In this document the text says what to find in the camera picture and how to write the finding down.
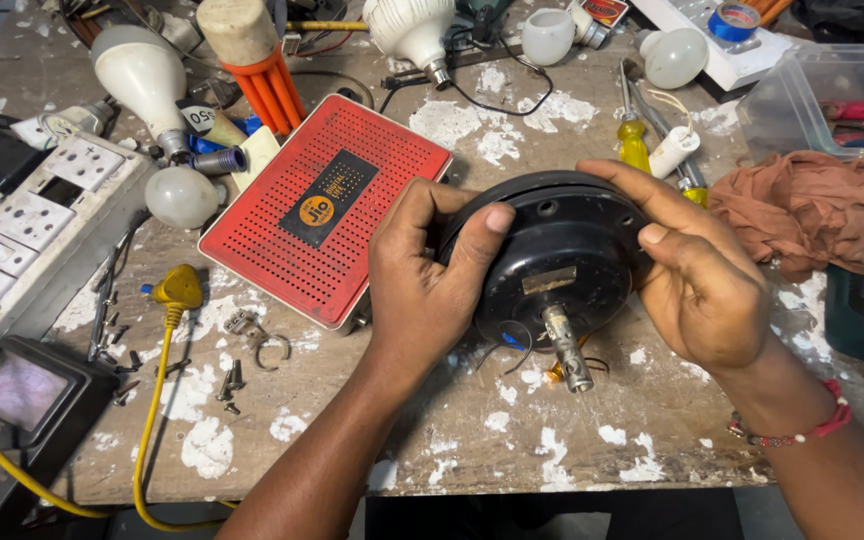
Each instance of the orange bulb holder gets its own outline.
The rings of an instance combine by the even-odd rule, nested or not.
[[[306,108],[282,57],[282,43],[262,61],[251,65],[222,62],[222,66],[235,76],[252,110],[272,131],[287,136],[306,119]]]

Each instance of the power socket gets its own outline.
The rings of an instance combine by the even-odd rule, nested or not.
[[[48,332],[145,208],[158,170],[148,155],[78,132],[0,203],[0,339]]]

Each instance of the black multimeter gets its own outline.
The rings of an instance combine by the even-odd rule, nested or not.
[[[114,374],[24,337],[0,341],[0,450],[51,485],[119,387]],[[38,497],[0,467],[0,534]]]

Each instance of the light bulb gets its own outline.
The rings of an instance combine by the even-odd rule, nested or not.
[[[202,173],[168,167],[151,175],[145,186],[151,215],[176,229],[198,229],[219,210],[219,193]]]
[[[186,68],[165,39],[138,26],[113,26],[92,43],[92,66],[105,91],[149,126],[165,155],[187,162],[186,120],[176,106],[186,96]]]
[[[575,21],[565,9],[537,9],[522,28],[522,52],[536,66],[552,66],[569,54]]]
[[[436,90],[451,82],[443,39],[455,0],[366,0],[362,19],[382,54],[412,61]]]
[[[709,59],[709,44],[702,33],[691,28],[642,30],[635,37],[635,45],[645,59],[645,78],[666,91],[695,79]]]

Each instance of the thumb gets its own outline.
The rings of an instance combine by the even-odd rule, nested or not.
[[[478,297],[489,266],[512,227],[516,211],[505,202],[479,208],[459,231],[445,279],[460,289],[470,289]]]
[[[726,297],[749,277],[739,272],[709,240],[650,223],[638,232],[638,243],[656,263],[678,272],[703,298]]]

